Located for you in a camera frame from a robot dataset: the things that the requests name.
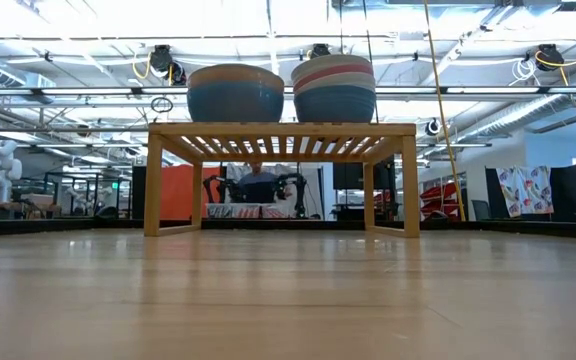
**yellow pole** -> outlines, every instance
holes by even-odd
[[[459,181],[457,180],[457,165],[455,164],[455,157],[452,153],[452,147],[450,146],[450,136],[448,135],[448,126],[446,126],[446,118],[444,116],[444,105],[441,100],[441,89],[439,87],[439,73],[437,72],[437,61],[435,60],[435,45],[432,42],[432,34],[430,31],[430,15],[428,13],[428,0],[424,0],[424,8],[426,10],[426,23],[428,23],[428,40],[430,40],[430,54],[432,56],[432,69],[435,72],[435,87],[437,90],[437,99],[439,100],[439,115],[441,117],[441,126],[444,129],[444,139],[446,140],[446,150],[448,150],[448,156],[450,157],[450,167],[452,168],[452,177],[455,181],[455,186],[457,188],[457,202],[459,202],[459,214],[461,221],[466,221],[466,214],[464,214],[464,203],[461,199],[461,186],[459,186]]]

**red stripe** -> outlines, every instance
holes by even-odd
[[[345,73],[345,72],[362,72],[362,73],[374,75],[371,65],[348,64],[348,65],[333,66],[333,67],[312,73],[312,74],[304,77],[303,79],[299,80],[299,82],[297,82],[297,84],[295,84],[295,86],[293,87],[293,91],[299,90],[300,87],[306,85],[307,83],[309,83],[313,80],[317,80],[317,79],[322,78],[324,76],[341,74],[341,73]]]

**colorful cloth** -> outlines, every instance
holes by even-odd
[[[521,214],[552,214],[550,168],[512,167],[497,169],[501,192],[510,217]]]

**person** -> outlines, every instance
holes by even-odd
[[[261,162],[250,162],[248,165],[250,165],[252,171],[242,177],[237,183],[246,196],[246,202],[261,204],[275,202],[277,175],[263,171]],[[290,196],[290,192],[287,190],[286,196]]]

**orange panel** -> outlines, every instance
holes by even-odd
[[[204,179],[219,175],[219,167],[203,168]],[[219,201],[216,181],[210,188],[215,201]],[[161,220],[189,220],[192,215],[192,166],[169,166],[161,169]],[[208,195],[204,189],[202,216],[206,216]]]

